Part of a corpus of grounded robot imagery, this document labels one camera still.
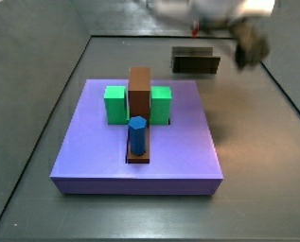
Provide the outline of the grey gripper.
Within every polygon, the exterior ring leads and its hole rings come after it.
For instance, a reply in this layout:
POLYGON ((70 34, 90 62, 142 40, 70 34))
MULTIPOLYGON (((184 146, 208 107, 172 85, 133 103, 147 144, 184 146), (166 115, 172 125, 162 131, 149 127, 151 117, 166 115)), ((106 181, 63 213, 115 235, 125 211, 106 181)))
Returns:
POLYGON ((150 10, 159 19, 189 25, 196 21, 236 22, 272 14, 276 0, 151 0, 150 10))

